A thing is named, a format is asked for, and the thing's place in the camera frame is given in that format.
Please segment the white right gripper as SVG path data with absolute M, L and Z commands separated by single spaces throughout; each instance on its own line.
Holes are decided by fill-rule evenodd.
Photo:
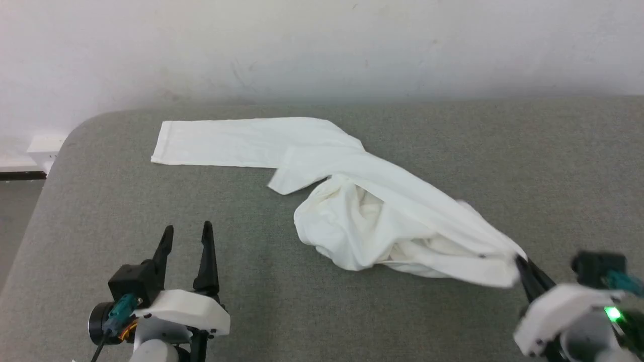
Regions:
M 577 284 L 556 286 L 530 259 L 517 255 L 514 261 L 530 303 L 513 335 L 523 355 L 626 358 L 626 350 L 619 345 L 613 321 L 605 311 L 621 302 L 623 291 Z

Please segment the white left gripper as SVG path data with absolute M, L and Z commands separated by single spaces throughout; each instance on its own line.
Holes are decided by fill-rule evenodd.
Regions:
M 173 247 L 174 227 L 168 225 L 152 257 L 158 290 L 164 290 L 167 261 Z M 193 290 L 161 291 L 147 308 L 136 309 L 136 338 L 189 338 L 192 330 L 228 335 L 231 318 L 219 299 L 219 277 L 212 224 L 205 221 L 202 254 Z

